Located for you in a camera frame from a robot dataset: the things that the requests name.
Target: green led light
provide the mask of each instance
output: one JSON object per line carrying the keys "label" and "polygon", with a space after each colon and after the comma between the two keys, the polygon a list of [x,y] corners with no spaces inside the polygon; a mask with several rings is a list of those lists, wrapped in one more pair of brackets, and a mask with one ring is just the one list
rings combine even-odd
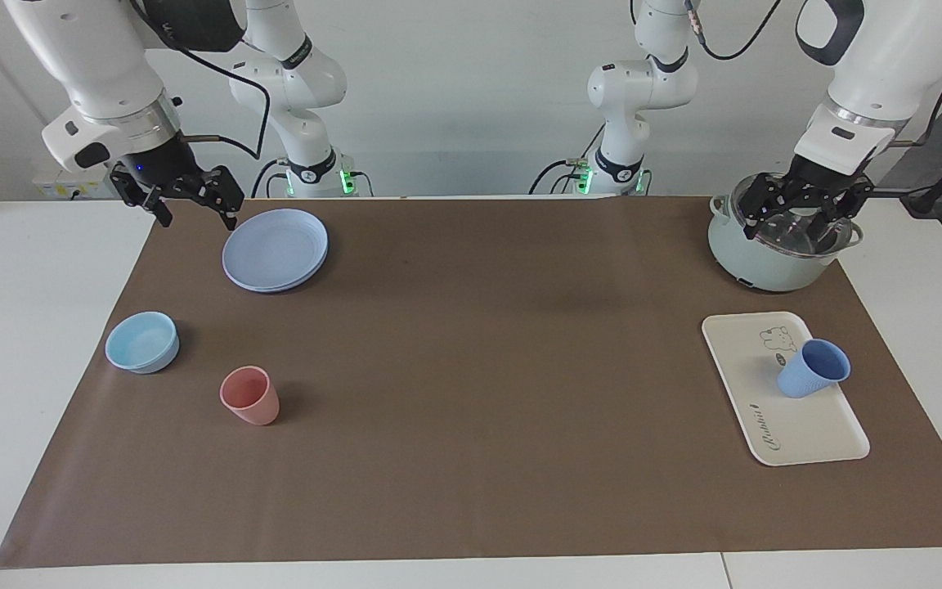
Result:
{"label": "green led light", "polygon": [[580,194],[588,194],[591,191],[591,180],[594,179],[594,170],[588,169],[587,172],[581,176],[580,181],[576,183],[576,190]]}
{"label": "green led light", "polygon": [[351,174],[347,170],[340,171],[340,182],[343,184],[344,194],[351,194],[355,191],[355,180],[351,178]]}

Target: rice cooker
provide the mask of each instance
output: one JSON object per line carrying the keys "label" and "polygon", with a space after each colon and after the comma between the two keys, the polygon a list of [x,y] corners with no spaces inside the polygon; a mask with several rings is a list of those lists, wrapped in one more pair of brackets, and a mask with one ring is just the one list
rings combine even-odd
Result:
{"label": "rice cooker", "polygon": [[744,178],[733,194],[711,198],[714,218],[707,230],[711,252],[741,284],[759,290],[788,292],[814,283],[842,251],[864,241],[864,232],[849,219],[818,224],[818,209],[790,209],[766,220],[755,235],[744,235],[739,202],[754,182]]}

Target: cup rim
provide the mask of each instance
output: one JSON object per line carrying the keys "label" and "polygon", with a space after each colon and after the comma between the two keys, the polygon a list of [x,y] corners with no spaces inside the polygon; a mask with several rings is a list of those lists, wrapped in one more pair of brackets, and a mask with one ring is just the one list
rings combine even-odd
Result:
{"label": "cup rim", "polygon": [[[235,377],[236,374],[239,374],[240,372],[244,372],[247,370],[258,372],[259,374],[264,376],[264,380],[265,380],[264,390],[261,392],[261,396],[259,396],[257,400],[254,400],[254,402],[250,403],[246,407],[235,407],[231,405],[231,403],[228,403],[227,399],[224,398],[224,388],[226,387],[228,380],[231,380],[231,378]],[[232,372],[229,373],[228,376],[225,376],[224,380],[221,381],[220,402],[224,403],[224,407],[228,407],[228,409],[231,409],[232,411],[248,411],[252,409],[252,407],[256,407],[257,405],[259,405],[259,403],[264,402],[264,399],[267,398],[268,392],[270,390],[271,390],[271,375],[268,374],[266,370],[262,369],[260,366],[242,366],[242,368],[236,368],[235,370],[232,370]]]}
{"label": "cup rim", "polygon": [[[806,347],[810,345],[812,347],[822,346],[823,349],[826,349],[827,351],[832,352],[835,355],[835,357],[838,358],[838,362],[841,364],[841,366],[845,367],[845,370],[842,370],[840,377],[829,378],[829,377],[823,376],[823,374],[816,372],[813,366],[809,365],[809,361],[805,357],[805,349]],[[847,378],[849,378],[849,376],[852,374],[853,365],[852,365],[852,362],[849,362],[849,355],[846,354],[845,350],[842,350],[840,347],[838,347],[837,344],[834,344],[833,342],[828,342],[826,339],[809,339],[808,342],[801,345],[801,351],[799,353],[801,354],[801,361],[805,363],[806,368],[808,368],[810,372],[814,373],[816,376],[823,378],[824,380],[832,380],[834,381],[834,383],[841,383],[841,381],[847,380]]]}

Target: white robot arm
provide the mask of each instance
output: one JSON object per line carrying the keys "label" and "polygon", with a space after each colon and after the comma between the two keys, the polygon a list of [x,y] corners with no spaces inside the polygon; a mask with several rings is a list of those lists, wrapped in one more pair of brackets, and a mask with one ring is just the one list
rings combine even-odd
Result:
{"label": "white robot arm", "polygon": [[[126,2],[4,1],[38,59],[67,90],[69,108],[42,133],[66,170],[121,160],[111,179],[127,205],[169,225],[162,199],[187,198],[235,227],[242,190],[226,168],[205,172],[195,162],[180,132],[179,101],[147,63],[134,26],[139,21]],[[145,0],[142,7],[156,22],[175,23],[173,37],[191,49],[225,52],[245,29],[241,0]],[[193,12],[200,18],[191,18]]]}
{"label": "white robot arm", "polygon": [[[350,195],[355,191],[350,158],[330,144],[321,117],[310,109],[339,104],[348,79],[337,62],[314,47],[291,0],[247,0],[245,41],[264,56],[236,65],[235,74],[262,85],[271,96],[269,122],[287,155],[291,190],[298,197]],[[264,96],[231,81],[231,93],[257,112]]]}
{"label": "white robot arm", "polygon": [[788,173],[759,174],[741,199],[748,238],[794,208],[819,208],[827,223],[854,217],[873,189],[864,169],[942,79],[942,0],[807,0],[797,38],[834,81]]}
{"label": "white robot arm", "polygon": [[591,74],[588,96],[605,116],[605,132],[590,157],[586,191],[635,189],[649,138],[642,111],[680,107],[696,94],[699,74],[689,63],[691,33],[684,0],[642,0],[635,38],[646,59],[604,65]]}

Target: pot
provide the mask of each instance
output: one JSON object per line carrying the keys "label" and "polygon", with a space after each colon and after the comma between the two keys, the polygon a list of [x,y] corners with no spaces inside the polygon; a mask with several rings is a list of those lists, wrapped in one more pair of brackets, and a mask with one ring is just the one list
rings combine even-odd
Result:
{"label": "pot", "polygon": [[773,232],[769,235],[759,232],[755,239],[747,239],[744,221],[733,205],[739,202],[749,180],[741,182],[729,196],[711,198],[714,218],[707,228],[707,242],[718,264],[741,284],[773,292],[805,288],[826,271],[838,254],[864,241],[864,231],[846,219],[832,227],[833,234],[825,237],[825,249],[815,253],[815,245],[805,238],[807,223],[797,222],[808,220],[808,211],[785,213],[784,219],[771,223],[771,227],[777,228],[778,238],[773,238]]}

